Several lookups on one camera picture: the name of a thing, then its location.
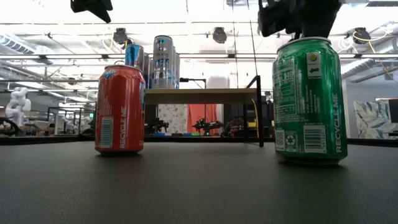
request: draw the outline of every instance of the dark table surface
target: dark table surface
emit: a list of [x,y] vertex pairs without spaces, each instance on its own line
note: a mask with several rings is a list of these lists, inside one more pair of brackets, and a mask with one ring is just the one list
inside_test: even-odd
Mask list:
[[273,144],[93,142],[0,147],[0,223],[398,223],[398,149],[338,167],[278,164]]

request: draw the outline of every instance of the red can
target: red can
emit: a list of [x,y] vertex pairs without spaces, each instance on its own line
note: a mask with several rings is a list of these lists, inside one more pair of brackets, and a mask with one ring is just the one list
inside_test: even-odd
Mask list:
[[144,89],[139,69],[127,65],[105,68],[98,86],[95,150],[102,154],[142,150]]

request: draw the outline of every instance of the green can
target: green can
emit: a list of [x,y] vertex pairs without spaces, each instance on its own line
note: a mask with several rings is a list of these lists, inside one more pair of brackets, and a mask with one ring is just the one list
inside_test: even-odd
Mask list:
[[279,159],[337,164],[347,156],[338,54],[322,37],[291,41],[277,54],[272,79]]

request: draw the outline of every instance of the desk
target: desk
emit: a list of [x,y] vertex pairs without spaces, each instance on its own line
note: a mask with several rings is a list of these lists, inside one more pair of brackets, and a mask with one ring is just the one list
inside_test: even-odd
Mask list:
[[398,149],[348,147],[332,168],[278,164],[273,144],[0,146],[3,223],[398,223]]

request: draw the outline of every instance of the shelf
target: shelf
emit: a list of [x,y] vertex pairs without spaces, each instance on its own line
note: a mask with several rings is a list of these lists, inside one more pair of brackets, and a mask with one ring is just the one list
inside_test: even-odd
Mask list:
[[251,99],[256,99],[256,89],[151,89],[145,90],[145,99],[146,104],[149,105],[245,103]]

